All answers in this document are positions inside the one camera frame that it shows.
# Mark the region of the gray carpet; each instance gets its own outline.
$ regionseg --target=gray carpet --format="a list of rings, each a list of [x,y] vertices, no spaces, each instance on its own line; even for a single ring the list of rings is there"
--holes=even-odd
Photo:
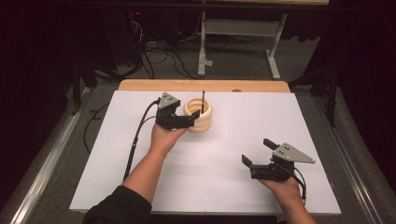
[[[220,49],[218,47],[222,45],[222,42],[217,40],[209,43],[212,48],[207,50],[206,57],[209,60],[213,60],[214,64],[212,67],[206,68],[205,79],[271,79],[268,64],[263,58],[263,48],[260,48],[264,44],[269,44],[268,40],[262,39],[255,42],[247,42],[249,39],[243,39],[245,42],[236,40]],[[281,41],[276,53],[276,61],[283,80],[294,80],[303,74],[316,44],[317,41],[300,43],[295,39]],[[169,47],[163,45],[163,48],[176,51],[183,60],[186,70],[192,76],[196,76],[198,47],[195,42],[189,42],[189,45],[192,46],[179,45],[177,47]],[[162,62],[166,54],[156,50],[148,52],[150,60],[153,63],[158,62],[158,64],[153,65],[156,78],[187,78],[180,74],[187,74],[183,71],[180,61],[175,60],[179,73],[175,68],[175,62],[172,57],[167,55],[165,61]],[[136,74],[131,75],[130,78],[148,78],[148,72],[142,68]],[[73,198],[85,163],[89,158],[83,143],[84,131],[92,117],[91,110],[97,110],[109,102],[112,93],[117,87],[117,82],[99,78],[99,85],[92,90],[87,104],[81,108],[78,124],[73,130],[64,153],[59,159],[56,169],[53,171],[52,177],[28,223],[81,223],[83,215],[70,211],[68,206]],[[342,93],[338,92],[337,94],[335,113],[337,127],[335,129],[329,128],[327,120],[323,118],[323,111],[320,107],[320,102],[323,101],[321,98],[311,97],[307,87],[295,90],[295,94],[342,211],[340,216],[315,217],[317,222],[334,224],[375,223],[368,218],[369,215],[362,208],[361,200],[357,197],[356,189],[351,185],[348,169],[344,165],[338,149],[339,144],[337,140],[334,140],[333,132],[337,132],[343,146],[348,148],[353,165],[359,171],[361,181],[369,192],[383,223],[396,223],[396,217],[392,212],[396,211],[394,193],[390,190],[384,176],[379,172],[373,158],[361,140],[353,119],[347,112]],[[98,113],[97,117],[103,118],[105,113],[106,110],[104,109]],[[86,139],[89,148],[92,148],[101,122],[102,119],[93,120],[87,130]],[[1,212],[0,223],[9,223],[13,218],[35,175],[38,173],[39,167],[48,156],[50,146],[51,142],[49,140],[7,206]],[[260,223],[260,219],[250,219],[246,223]]]

